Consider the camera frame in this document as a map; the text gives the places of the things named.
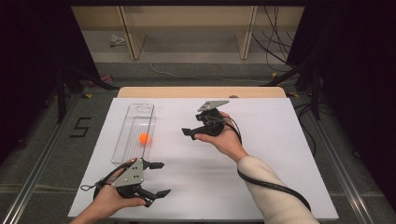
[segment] black cable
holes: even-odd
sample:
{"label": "black cable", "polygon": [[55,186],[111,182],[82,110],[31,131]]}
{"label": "black cable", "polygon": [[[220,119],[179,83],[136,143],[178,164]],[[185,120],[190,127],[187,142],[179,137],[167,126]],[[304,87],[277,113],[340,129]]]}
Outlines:
{"label": "black cable", "polygon": [[296,110],[296,109],[298,109],[298,108],[300,108],[300,107],[302,107],[302,106],[305,106],[305,105],[311,105],[311,104],[302,104],[302,105],[297,105],[297,106],[295,106],[295,107],[294,107],[294,110]]}
{"label": "black cable", "polygon": [[335,116],[334,112],[330,113],[330,112],[324,112],[323,110],[319,110],[320,113],[328,115],[328,116]]}
{"label": "black cable", "polygon": [[272,41],[272,42],[274,42],[274,43],[276,43],[276,44],[281,44],[281,45],[283,45],[283,46],[285,46],[285,47],[288,47],[288,48],[291,47],[290,45],[287,45],[287,44],[284,44],[284,43],[280,43],[280,42],[277,42],[277,41],[275,41],[275,40],[270,39],[270,37],[269,37],[268,35],[266,35],[265,32],[263,32],[263,31],[262,31],[262,35],[263,35],[265,38],[267,38],[269,41]]}
{"label": "black cable", "polygon": [[278,56],[276,56],[271,50],[269,50],[268,48],[266,48],[262,43],[260,43],[260,41],[256,38],[256,36],[254,34],[252,34],[253,38],[256,40],[256,42],[260,45],[260,47],[262,47],[263,50],[265,50],[265,52],[271,54],[272,56],[274,56],[275,58],[277,58],[278,60],[280,60],[282,63],[287,64],[287,62],[281,58],[279,58]]}
{"label": "black cable", "polygon": [[[232,119],[232,118],[230,118],[230,117],[223,117],[223,119],[219,119],[219,118],[216,118],[216,117],[213,117],[213,116],[210,116],[210,115],[205,115],[205,118],[206,118],[207,120],[211,121],[211,122],[219,122],[219,123],[225,124],[225,125],[227,125],[228,127],[230,127],[230,128],[233,130],[233,132],[236,133],[236,136],[238,137],[239,142],[240,142],[241,145],[242,145],[242,135],[241,135],[241,132],[239,131],[239,127],[238,127],[238,125],[236,124],[236,122],[235,122],[234,119]],[[233,122],[233,124],[235,125],[236,129],[235,129],[235,127],[234,127],[232,124],[228,123],[225,119],[230,119],[230,120]]]}
{"label": "black cable", "polygon": [[[271,33],[270,40],[272,40],[273,35],[274,35],[274,30],[273,30],[273,32]],[[269,48],[270,48],[270,45],[271,45],[271,41],[268,41],[268,45],[267,45],[268,50],[269,50]],[[274,69],[274,70],[277,71],[277,72],[288,72],[288,71],[282,71],[282,70],[275,69],[273,66],[271,66],[271,64],[269,64],[269,62],[268,62],[268,53],[265,53],[265,61],[267,61],[267,65],[268,65],[270,68]],[[288,63],[287,63],[286,61],[284,61],[284,60],[280,60],[280,61],[283,62],[284,64],[288,65]]]}
{"label": "black cable", "polygon": [[258,179],[253,179],[247,175],[242,174],[239,170],[238,170],[238,174],[242,179],[244,179],[245,181],[247,181],[250,184],[265,187],[268,189],[278,190],[278,191],[285,192],[285,193],[288,193],[288,194],[296,197],[297,199],[300,200],[300,202],[302,202],[305,205],[306,208],[308,208],[309,211],[311,211],[311,206],[309,205],[309,202],[306,200],[306,198],[303,195],[301,195],[299,192],[295,191],[294,189],[289,189],[288,187],[281,186],[278,184],[274,184],[274,183],[270,183],[270,182],[266,182],[266,181],[262,181],[262,180],[258,180]]}
{"label": "black cable", "polygon": [[[277,15],[278,15],[279,7],[274,7],[274,18],[275,18],[274,23],[272,22],[272,20],[271,20],[269,14],[268,14],[268,11],[267,11],[266,7],[264,7],[264,11],[265,11],[265,13],[266,13],[266,15],[267,15],[268,21],[269,21],[270,24],[271,24],[271,27],[273,28],[273,33],[271,34],[271,40],[272,40],[273,34],[276,34],[277,41],[278,41],[279,43],[282,43],[282,45],[283,45],[283,41],[282,41],[282,39],[280,38],[279,33],[278,33],[278,31],[277,31]],[[285,56],[285,54],[284,54],[284,52],[283,52],[283,49],[282,49],[282,47],[281,47],[281,44],[279,44],[279,48],[280,48],[280,51],[282,52],[283,57],[287,60],[287,57]]]}
{"label": "black cable", "polygon": [[312,141],[313,144],[313,149],[312,149],[312,156],[315,157],[316,153],[317,153],[317,143],[315,141],[314,136],[312,136],[312,134],[308,131],[308,129],[303,125],[303,123],[301,122],[301,116],[306,113],[307,111],[309,111],[310,109],[312,109],[311,104],[306,104],[304,105],[304,108],[300,111],[300,114],[297,116],[298,121],[300,122],[301,127],[303,128],[303,130],[308,134],[309,138]]}
{"label": "black cable", "polygon": [[290,38],[291,43],[292,43],[293,42],[293,38],[291,38],[291,35],[289,34],[289,32],[286,32],[286,34],[288,35],[288,37]]}
{"label": "black cable", "polygon": [[116,169],[114,169],[112,172],[110,172],[110,174],[108,174],[106,177],[102,178],[101,180],[99,180],[98,182],[96,182],[94,185],[89,186],[89,185],[81,185],[81,187],[79,187],[80,189],[84,190],[84,191],[88,191],[89,189],[92,189],[94,187],[97,187],[98,189],[101,189],[104,185],[106,185],[107,180],[113,176],[118,170],[126,168],[126,167],[130,167],[134,164],[134,161],[131,162],[126,162],[121,164],[119,167],[117,167]]}

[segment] orange ball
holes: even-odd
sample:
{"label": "orange ball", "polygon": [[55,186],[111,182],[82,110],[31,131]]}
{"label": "orange ball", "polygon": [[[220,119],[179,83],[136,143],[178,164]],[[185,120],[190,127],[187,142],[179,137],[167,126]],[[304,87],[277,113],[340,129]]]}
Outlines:
{"label": "orange ball", "polygon": [[140,142],[142,145],[145,145],[145,144],[149,143],[150,141],[151,141],[151,137],[149,136],[148,133],[141,133],[141,134],[140,134],[140,136],[139,136],[139,142]]}

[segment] metal rail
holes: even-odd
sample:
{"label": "metal rail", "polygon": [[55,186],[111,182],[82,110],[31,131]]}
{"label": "metal rail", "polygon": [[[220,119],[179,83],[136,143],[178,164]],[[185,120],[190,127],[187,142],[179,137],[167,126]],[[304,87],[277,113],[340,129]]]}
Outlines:
{"label": "metal rail", "polygon": [[55,148],[61,132],[66,124],[71,112],[75,108],[78,101],[78,96],[73,96],[70,102],[70,108],[66,112],[64,119],[61,123],[57,123],[52,134],[44,147],[43,152],[35,163],[35,167],[32,172],[29,174],[27,180],[23,184],[21,191],[19,192],[17,198],[14,200],[13,204],[9,207],[6,218],[3,220],[3,224],[14,224],[18,223],[26,205],[31,198],[33,191],[35,190],[35,185],[40,179],[41,175],[44,172],[45,167],[47,166],[48,161],[50,160],[50,156],[52,155],[53,149]]}
{"label": "metal rail", "polygon": [[[302,94],[302,100],[303,103],[305,104],[309,103],[309,100],[303,94]],[[337,175],[341,187],[343,188],[346,197],[348,198],[350,205],[352,206],[352,209],[355,212],[355,215],[359,223],[374,224],[373,218],[370,215],[370,212],[368,211],[365,201],[363,200],[363,198],[359,194],[359,191],[353,184],[352,179],[349,177],[349,174],[347,173],[346,168],[341,162],[340,157],[338,156],[334,146],[332,145],[332,141],[330,140],[329,135],[327,135],[322,123],[320,122],[320,120],[317,120],[311,112],[309,112],[309,115],[312,121],[314,122],[314,125],[318,131],[321,140],[324,143],[325,149],[327,150],[330,157],[330,163],[332,164],[332,168],[334,169],[335,174]]]}

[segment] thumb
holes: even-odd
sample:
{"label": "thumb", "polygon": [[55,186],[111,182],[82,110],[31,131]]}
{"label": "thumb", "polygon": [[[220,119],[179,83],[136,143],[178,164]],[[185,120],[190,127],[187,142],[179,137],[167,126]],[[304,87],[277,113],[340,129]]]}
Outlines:
{"label": "thumb", "polygon": [[131,199],[123,200],[124,207],[137,207],[145,204],[146,204],[145,200],[141,198],[131,198]]}
{"label": "thumb", "polygon": [[207,135],[207,134],[204,134],[204,133],[197,133],[194,136],[194,138],[197,139],[197,140],[200,140],[201,142],[206,142],[206,143],[212,143],[213,139],[214,139],[213,136],[210,136],[210,135]]}

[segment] wrist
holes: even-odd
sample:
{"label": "wrist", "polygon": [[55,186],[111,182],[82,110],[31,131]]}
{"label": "wrist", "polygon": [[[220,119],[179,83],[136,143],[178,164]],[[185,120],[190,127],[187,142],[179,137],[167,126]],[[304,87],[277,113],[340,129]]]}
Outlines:
{"label": "wrist", "polygon": [[242,158],[248,156],[248,153],[242,148],[240,150],[234,151],[232,155],[230,155],[230,158],[238,163]]}
{"label": "wrist", "polygon": [[88,206],[82,211],[70,224],[93,224],[101,220],[100,215],[97,214],[96,209],[92,209],[92,206]]}

